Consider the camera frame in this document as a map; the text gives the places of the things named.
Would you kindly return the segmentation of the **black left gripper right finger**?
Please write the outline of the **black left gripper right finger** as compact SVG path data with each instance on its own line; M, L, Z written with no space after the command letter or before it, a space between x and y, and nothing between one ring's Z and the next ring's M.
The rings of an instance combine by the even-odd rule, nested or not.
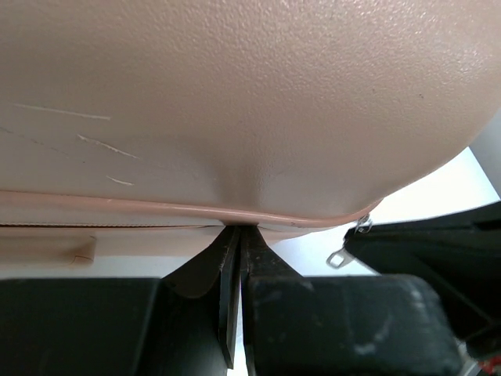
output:
M243 343L251 375L457 375L435 291L409 275L304 277L254 226L241 230Z

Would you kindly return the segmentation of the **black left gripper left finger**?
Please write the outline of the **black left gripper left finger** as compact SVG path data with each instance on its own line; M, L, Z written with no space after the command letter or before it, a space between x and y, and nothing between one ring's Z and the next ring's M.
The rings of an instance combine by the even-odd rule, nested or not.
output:
M224 228L164 278L2 281L2 374L226 374L239 240L238 228Z

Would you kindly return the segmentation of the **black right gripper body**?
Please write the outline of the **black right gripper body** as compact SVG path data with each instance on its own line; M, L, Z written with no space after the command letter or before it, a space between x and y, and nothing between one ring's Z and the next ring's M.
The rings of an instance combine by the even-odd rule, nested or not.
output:
M500 354L500 205L349 230L344 249L381 274L410 274L438 293L469 354Z

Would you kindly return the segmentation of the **pink hard-shell suitcase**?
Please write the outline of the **pink hard-shell suitcase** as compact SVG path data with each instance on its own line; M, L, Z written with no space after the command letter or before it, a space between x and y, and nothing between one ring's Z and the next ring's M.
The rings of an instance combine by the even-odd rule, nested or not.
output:
M499 106L497 1L4 1L1 268L341 226Z

